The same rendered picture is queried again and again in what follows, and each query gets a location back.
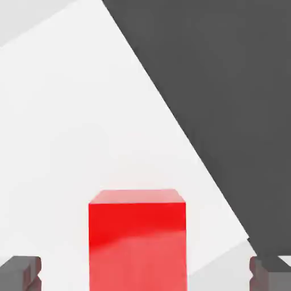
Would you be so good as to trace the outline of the small red cube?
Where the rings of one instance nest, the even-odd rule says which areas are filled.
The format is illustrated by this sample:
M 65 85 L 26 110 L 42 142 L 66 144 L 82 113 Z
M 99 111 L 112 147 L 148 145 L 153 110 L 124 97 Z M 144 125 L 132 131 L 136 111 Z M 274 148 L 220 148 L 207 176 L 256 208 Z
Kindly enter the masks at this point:
M 186 202 L 174 189 L 89 203 L 89 291 L 187 291 Z

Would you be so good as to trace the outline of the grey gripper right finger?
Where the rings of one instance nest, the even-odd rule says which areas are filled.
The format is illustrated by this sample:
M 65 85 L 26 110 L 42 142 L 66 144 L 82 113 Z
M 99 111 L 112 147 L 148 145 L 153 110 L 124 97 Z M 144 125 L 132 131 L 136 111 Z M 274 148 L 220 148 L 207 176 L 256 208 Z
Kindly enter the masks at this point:
M 291 291 L 291 267 L 279 257 L 250 258 L 250 291 Z

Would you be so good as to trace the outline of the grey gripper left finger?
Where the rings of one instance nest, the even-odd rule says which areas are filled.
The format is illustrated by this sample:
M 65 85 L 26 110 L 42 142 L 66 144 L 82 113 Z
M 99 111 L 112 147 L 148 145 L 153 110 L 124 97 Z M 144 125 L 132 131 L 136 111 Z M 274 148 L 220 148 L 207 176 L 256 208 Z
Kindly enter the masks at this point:
M 0 291 L 41 291 L 41 258 L 13 256 L 0 266 Z

